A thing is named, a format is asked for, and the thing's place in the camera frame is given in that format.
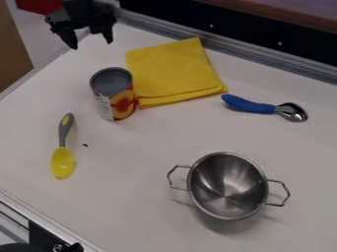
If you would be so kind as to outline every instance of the gray spoon handle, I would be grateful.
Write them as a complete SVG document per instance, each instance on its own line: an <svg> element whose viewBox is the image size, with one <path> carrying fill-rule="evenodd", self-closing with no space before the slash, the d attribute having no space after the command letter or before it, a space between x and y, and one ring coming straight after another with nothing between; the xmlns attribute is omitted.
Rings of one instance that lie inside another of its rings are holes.
<svg viewBox="0 0 337 252"><path fill-rule="evenodd" d="M72 113L67 113L60 121L60 125L58 126L58 139L60 147L66 147L67 135L73 126L74 121L75 116Z"/></svg>

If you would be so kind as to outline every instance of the yellow cloth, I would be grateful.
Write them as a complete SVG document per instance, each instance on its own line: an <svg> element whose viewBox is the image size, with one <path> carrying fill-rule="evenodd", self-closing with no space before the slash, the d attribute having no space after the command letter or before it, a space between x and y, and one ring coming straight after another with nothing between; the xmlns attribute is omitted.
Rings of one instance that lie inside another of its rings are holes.
<svg viewBox="0 0 337 252"><path fill-rule="evenodd" d="M227 91L198 37L128 51L126 62L141 108Z"/></svg>

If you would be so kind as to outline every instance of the stainless steel bowl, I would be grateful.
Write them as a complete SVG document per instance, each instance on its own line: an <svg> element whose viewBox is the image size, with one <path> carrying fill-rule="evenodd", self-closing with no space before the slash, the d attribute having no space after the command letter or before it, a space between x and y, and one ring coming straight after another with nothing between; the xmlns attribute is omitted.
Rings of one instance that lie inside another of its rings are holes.
<svg viewBox="0 0 337 252"><path fill-rule="evenodd" d="M187 187L174 185L171 175L178 168L190 169ZM192 166L177 165L168 173L169 186L188 191L193 203L204 213L221 220L248 218L265 205L283 207L291 194L284 182L267 179L254 162L237 154L214 153ZM280 204L267 203L268 182L280 183L287 193Z"/></svg>

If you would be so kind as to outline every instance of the tabletop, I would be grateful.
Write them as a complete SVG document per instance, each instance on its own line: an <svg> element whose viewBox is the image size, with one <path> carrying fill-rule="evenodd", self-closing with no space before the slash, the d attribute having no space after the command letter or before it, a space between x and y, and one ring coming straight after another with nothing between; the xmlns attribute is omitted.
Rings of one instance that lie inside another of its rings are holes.
<svg viewBox="0 0 337 252"><path fill-rule="evenodd" d="M233 95L296 102L308 121L229 110L219 95L138 109L118 122L99 117L90 77L105 67L126 68L127 50L170 41L118 24L113 44L90 35L2 99L1 188L105 251L336 250L337 87L206 50ZM76 117L77 168L60 181L50 157L67 112ZM285 181L288 204L221 221L169 188L173 166L218 151L250 158L267 177Z"/></svg>

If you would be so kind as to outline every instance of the bowl handle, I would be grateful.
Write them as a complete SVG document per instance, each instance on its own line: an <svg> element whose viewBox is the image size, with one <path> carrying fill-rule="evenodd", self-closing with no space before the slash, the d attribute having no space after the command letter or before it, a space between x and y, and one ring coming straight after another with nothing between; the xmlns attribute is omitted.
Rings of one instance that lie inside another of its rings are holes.
<svg viewBox="0 0 337 252"><path fill-rule="evenodd" d="M284 207L287 203L287 201L289 200L289 198L291 197L291 193L290 190L288 189L288 187L286 186L285 182L281 181L281 180L276 180L276 179L267 179L268 182L273 182L273 183L278 183L281 184L283 189L286 191L287 196L286 198L283 200L283 202L281 204L276 204L276 203L266 203L267 206L273 206L273 207Z"/></svg>
<svg viewBox="0 0 337 252"><path fill-rule="evenodd" d="M179 187L179 186L176 186L173 184L172 180L170 179L170 176L178 169L178 168L185 168L185 169L190 169L191 167L188 166L188 165L181 165L181 164L178 164L176 165L172 170L170 170L168 172L168 183L169 183L169 186L170 188L173 188L173 189L176 189L176 190L181 190L181 191L187 191L187 188L182 188L182 187Z"/></svg>

